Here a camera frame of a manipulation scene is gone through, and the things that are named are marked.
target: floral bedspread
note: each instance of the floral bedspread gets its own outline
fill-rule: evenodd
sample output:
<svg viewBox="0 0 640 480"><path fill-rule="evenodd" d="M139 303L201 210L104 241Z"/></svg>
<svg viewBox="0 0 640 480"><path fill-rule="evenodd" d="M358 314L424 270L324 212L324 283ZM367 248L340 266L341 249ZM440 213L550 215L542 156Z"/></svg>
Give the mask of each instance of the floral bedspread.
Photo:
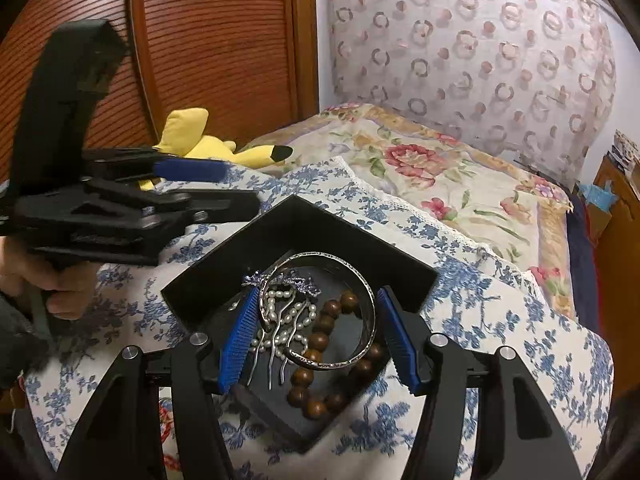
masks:
<svg viewBox="0 0 640 480"><path fill-rule="evenodd" d="M189 184L162 185L181 187ZM262 210L297 194L436 268L438 281L422 308L431 329L447 333L464 348L494 352L503 344L514 347L564 427L586 475L609 413L609 348L599 336L550 309L530 272L522 273L488 245L375 190L340 158L297 168L282 179L235 166L224 182L193 187L255 189ZM192 226L166 247L156 268L106 265L100 270L89 311L60 336L58 356L47 368L25 380L38 433L55 466L121 348L136 344L154 351L184 337L160 290L242 225ZM216 286L215 276L202 286ZM170 478L181 478L167 389L162 396L165 465ZM330 432L308 453L298 455L231 396L216 398L237 478L247 480L400 478L423 402L399 384L389 364ZM478 392L468 390L457 478L470 476L477 416Z"/></svg>
<svg viewBox="0 0 640 480"><path fill-rule="evenodd" d="M344 104L250 145L288 144L292 168L340 155L377 189L407 200L521 269L548 304L575 319L565 213L559 187L453 137L373 105Z"/></svg>

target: wooden wardrobe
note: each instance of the wooden wardrobe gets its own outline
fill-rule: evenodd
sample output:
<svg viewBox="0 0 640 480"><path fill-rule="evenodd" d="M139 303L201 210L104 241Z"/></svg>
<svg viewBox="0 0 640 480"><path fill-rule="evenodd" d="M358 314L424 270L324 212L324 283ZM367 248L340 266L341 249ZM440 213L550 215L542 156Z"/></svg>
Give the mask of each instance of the wooden wardrobe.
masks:
<svg viewBox="0 0 640 480"><path fill-rule="evenodd" d="M129 45L88 147L153 144L178 108L206 108L206 132L239 146L318 111L315 0L29 0L0 44L0 180L47 38L83 18Z"/></svg>

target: wooden panel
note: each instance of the wooden panel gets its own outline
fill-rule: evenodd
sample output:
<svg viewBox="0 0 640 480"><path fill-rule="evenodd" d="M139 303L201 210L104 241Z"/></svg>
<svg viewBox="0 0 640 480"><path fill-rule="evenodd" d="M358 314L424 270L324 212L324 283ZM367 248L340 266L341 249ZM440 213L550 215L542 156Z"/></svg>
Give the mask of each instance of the wooden panel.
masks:
<svg viewBox="0 0 640 480"><path fill-rule="evenodd" d="M620 198L595 250L600 287L600 323L614 364L613 396L640 382L640 203L626 178L605 156L594 183Z"/></svg>
<svg viewBox="0 0 640 480"><path fill-rule="evenodd" d="M107 18L126 38L124 0L29 0L0 44L0 179L8 175L22 99L47 38L60 23L82 18ZM138 146L151 142L127 58L111 84L110 94L98 104L85 144Z"/></svg>
<svg viewBox="0 0 640 480"><path fill-rule="evenodd" d="M239 145L299 118L291 0L145 0L165 113L209 110Z"/></svg>

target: stuffed animal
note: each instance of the stuffed animal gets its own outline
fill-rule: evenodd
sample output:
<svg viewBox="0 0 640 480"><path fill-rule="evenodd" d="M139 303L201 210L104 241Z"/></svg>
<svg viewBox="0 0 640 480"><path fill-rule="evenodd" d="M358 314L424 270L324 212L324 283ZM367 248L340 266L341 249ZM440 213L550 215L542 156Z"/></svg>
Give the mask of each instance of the stuffed animal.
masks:
<svg viewBox="0 0 640 480"><path fill-rule="evenodd" d="M155 146L162 153L186 158L218 158L259 170L286 159L293 153L289 146L256 146L234 153L236 144L232 140L222 141L217 137L203 135L209 112L204 108L174 110L167 117L162 139Z"/></svg>

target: finger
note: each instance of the finger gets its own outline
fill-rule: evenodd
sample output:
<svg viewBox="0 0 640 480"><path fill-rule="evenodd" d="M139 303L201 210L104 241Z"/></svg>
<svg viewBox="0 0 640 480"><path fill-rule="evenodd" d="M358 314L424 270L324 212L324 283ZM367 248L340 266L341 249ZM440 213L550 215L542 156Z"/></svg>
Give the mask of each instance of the finger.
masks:
<svg viewBox="0 0 640 480"><path fill-rule="evenodd" d="M58 290L94 290L100 264L82 262L60 272Z"/></svg>
<svg viewBox="0 0 640 480"><path fill-rule="evenodd" d="M3 239L0 259L1 274L17 274L42 290L57 289L58 273L51 264L41 256L29 254L18 240L11 237Z"/></svg>
<svg viewBox="0 0 640 480"><path fill-rule="evenodd" d="M0 290L12 298L17 298L24 290L24 280L16 274L0 274Z"/></svg>
<svg viewBox="0 0 640 480"><path fill-rule="evenodd" d="M54 316L66 316L65 319L78 319L86 310L93 295L93 289L56 292L47 300L47 310Z"/></svg>

